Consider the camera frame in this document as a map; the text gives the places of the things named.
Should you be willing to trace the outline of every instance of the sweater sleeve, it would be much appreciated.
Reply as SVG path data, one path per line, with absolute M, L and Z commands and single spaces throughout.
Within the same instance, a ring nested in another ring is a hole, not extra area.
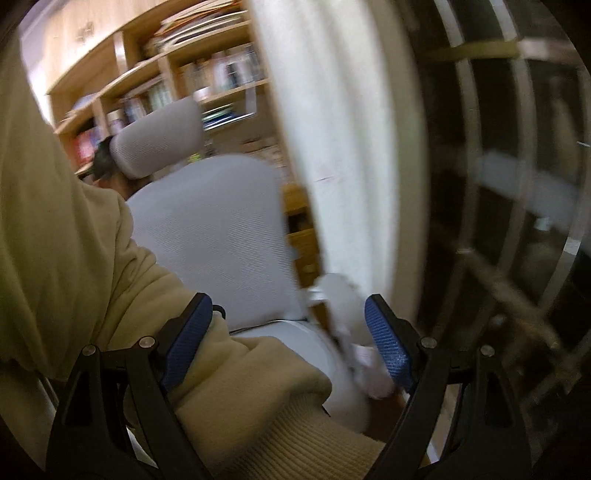
M 193 297 L 131 239 L 111 190 L 72 174 L 28 87 L 18 39 L 0 52 L 0 361 L 65 380 L 80 352 L 153 335 Z M 227 478 L 362 478 L 382 445 L 322 412 L 330 381 L 281 342 L 215 316 L 170 400 Z

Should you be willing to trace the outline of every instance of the chair seat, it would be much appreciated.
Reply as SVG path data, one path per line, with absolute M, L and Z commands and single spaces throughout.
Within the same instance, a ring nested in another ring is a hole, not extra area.
M 282 341 L 330 378 L 332 392 L 324 402 L 329 415 L 354 432 L 366 429 L 369 421 L 367 399 L 353 382 L 336 345 L 323 330 L 306 321 L 276 320 L 233 333 L 232 336 L 271 336 Z

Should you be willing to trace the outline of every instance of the knit cuff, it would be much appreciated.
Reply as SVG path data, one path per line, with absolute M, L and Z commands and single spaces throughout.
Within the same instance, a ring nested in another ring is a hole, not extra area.
M 221 478 L 362 479 L 383 447 L 338 425 L 313 395 L 303 395 L 283 409 Z

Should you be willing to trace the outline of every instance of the chair headrest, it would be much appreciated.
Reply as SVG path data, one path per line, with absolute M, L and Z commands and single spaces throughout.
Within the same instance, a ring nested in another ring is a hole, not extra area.
M 126 176 L 141 179 L 197 153 L 202 146 L 201 108 L 186 97 L 125 127 L 111 141 L 111 155 Z

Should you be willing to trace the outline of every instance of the person's hair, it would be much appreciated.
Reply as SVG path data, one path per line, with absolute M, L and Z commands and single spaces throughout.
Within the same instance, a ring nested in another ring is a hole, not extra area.
M 111 140 L 113 140 L 113 136 L 105 138 L 96 147 L 95 156 L 92 160 L 92 174 L 95 180 L 108 180 L 120 171 L 111 155 Z

